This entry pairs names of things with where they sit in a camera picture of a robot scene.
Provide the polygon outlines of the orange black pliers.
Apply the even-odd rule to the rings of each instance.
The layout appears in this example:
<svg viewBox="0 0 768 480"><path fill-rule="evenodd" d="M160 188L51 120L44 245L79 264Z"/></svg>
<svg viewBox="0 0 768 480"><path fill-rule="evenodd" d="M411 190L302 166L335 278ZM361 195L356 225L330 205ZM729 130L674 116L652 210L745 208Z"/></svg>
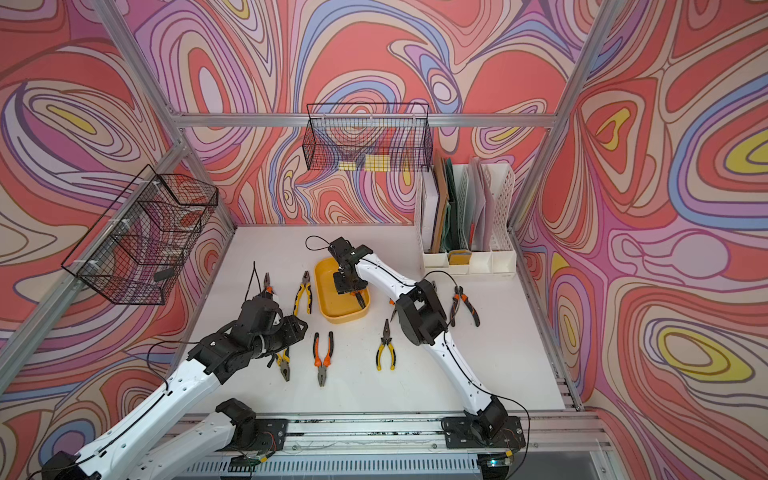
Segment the orange black pliers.
<svg viewBox="0 0 768 480"><path fill-rule="evenodd" d="M320 349L320 334L316 332L314 334L314 341L313 341L313 357L314 357L314 365L317 369L317 381L320 387L324 387L326 385L327 370L328 370L328 367L331 365L333 352L334 352L333 332L332 331L328 332L327 350L325 353L323 353Z"/></svg>

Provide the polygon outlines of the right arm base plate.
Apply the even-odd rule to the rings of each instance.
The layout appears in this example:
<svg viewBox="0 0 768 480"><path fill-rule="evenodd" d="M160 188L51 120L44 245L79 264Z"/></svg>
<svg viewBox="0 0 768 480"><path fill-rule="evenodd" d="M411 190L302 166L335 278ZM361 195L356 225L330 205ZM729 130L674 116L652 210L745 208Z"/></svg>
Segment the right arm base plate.
<svg viewBox="0 0 768 480"><path fill-rule="evenodd" d="M466 416L441 419L440 426L448 449L499 449L517 452L527 446L525 430L518 416L506 416L498 426L482 428L478 420Z"/></svg>

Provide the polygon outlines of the yellow long nose pliers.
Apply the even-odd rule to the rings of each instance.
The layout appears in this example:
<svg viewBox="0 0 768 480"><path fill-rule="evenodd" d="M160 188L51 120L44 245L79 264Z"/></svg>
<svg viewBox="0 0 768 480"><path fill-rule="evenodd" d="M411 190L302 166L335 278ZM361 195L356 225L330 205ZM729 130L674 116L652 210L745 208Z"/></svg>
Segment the yellow long nose pliers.
<svg viewBox="0 0 768 480"><path fill-rule="evenodd" d="M378 371L383 369L382 354L387 350L390 354L390 369L394 371L397 365L397 355L395 348L392 344L390 320L387 319L382 329L382 336L380 337L380 344L376 353L376 368Z"/></svg>

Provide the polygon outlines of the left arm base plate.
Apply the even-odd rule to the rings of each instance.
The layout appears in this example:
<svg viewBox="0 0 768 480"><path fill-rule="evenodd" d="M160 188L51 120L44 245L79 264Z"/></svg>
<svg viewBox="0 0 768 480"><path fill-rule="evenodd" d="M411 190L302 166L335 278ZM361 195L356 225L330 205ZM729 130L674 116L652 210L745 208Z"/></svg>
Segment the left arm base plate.
<svg viewBox="0 0 768 480"><path fill-rule="evenodd" d="M282 418L256 418L241 428L238 446L243 451L277 452L284 448L288 420Z"/></svg>

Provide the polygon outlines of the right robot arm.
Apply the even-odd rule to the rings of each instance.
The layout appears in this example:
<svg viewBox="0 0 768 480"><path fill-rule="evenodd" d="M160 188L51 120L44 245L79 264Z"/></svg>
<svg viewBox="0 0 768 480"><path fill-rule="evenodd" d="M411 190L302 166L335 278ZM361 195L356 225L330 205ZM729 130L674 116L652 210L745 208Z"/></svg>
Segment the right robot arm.
<svg viewBox="0 0 768 480"><path fill-rule="evenodd" d="M392 300L405 337L429 351L459 393L473 440L489 446L499 439L508 412L459 352L435 286L426 278L415 280L400 274L368 246L355 247L343 237L331 241L327 250L338 264L336 290L354 293L373 286Z"/></svg>

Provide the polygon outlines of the yellow black pliers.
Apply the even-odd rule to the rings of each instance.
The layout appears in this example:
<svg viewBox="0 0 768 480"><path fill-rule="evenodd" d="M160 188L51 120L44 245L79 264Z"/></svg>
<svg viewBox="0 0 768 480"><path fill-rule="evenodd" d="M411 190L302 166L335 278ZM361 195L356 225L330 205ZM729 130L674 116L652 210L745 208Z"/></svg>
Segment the yellow black pliers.
<svg viewBox="0 0 768 480"><path fill-rule="evenodd" d="M300 304L303 297L306 298L306 313L311 314L312 308L313 308L313 292L312 292L312 284L311 284L311 275L308 270L304 271L302 275L301 283L295 295L294 308L293 308L293 314L295 316L299 315Z"/></svg>
<svg viewBox="0 0 768 480"><path fill-rule="evenodd" d="M290 348L286 348L283 351L273 354L268 366L271 367L273 364L278 366L283 380L289 382L291 377Z"/></svg>

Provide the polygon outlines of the red black pliers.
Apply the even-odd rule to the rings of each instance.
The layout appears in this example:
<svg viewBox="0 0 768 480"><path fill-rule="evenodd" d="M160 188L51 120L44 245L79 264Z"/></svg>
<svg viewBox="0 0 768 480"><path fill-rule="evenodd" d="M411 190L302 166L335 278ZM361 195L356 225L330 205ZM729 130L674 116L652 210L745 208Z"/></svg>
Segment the red black pliers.
<svg viewBox="0 0 768 480"><path fill-rule="evenodd" d="M451 327L456 326L456 315L461 305L464 305L466 307L466 309L471 314L474 325L476 327L479 327L481 325L479 314L477 313L475 307L472 305L471 301L469 300L469 297L465 294L463 287L460 285L457 285L454 287L452 304L449 310L449 325Z"/></svg>

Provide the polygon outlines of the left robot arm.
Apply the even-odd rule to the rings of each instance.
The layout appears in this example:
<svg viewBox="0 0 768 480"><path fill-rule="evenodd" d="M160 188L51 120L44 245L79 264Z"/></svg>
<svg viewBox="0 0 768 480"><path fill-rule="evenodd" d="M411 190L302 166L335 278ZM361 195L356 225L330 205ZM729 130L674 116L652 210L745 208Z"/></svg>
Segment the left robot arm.
<svg viewBox="0 0 768 480"><path fill-rule="evenodd" d="M302 341L308 324L285 315L271 297L243 302L237 319L200 339L163 384L106 433L72 455L60 451L40 469L43 479L125 479L139 459L193 406L251 360Z"/></svg>

